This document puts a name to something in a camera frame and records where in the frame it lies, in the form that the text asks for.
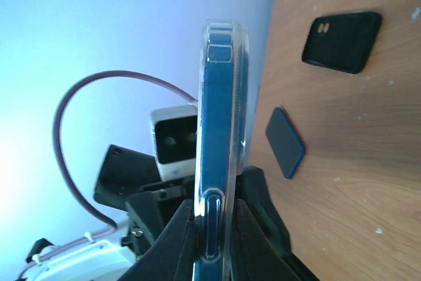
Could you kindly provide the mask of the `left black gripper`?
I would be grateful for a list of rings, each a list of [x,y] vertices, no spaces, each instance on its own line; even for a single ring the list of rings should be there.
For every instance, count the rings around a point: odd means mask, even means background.
[[[94,200],[127,212],[121,245],[150,248],[181,203],[193,199],[194,177],[163,182],[154,157],[110,145],[95,184]]]

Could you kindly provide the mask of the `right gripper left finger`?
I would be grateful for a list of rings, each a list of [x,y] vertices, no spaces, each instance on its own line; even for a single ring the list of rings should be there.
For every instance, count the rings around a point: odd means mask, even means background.
[[[191,280],[196,254],[197,228],[193,201],[186,199],[153,246],[119,280]]]

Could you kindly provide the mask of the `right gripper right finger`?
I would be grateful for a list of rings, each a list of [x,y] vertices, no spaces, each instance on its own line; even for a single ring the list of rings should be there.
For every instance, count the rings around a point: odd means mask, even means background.
[[[264,172],[255,166],[236,179],[230,256],[231,280],[318,280],[292,252]]]

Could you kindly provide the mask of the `dark blue phone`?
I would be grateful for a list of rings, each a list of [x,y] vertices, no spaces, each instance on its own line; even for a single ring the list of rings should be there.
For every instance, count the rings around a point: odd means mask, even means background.
[[[292,179],[305,156],[305,145],[283,108],[272,111],[266,138],[283,176]]]

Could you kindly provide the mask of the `black phone case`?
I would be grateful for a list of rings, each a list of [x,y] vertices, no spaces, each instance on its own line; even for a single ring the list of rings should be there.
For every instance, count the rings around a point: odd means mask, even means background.
[[[374,11],[315,18],[301,60],[312,66],[358,74],[368,61],[381,25],[382,15]]]

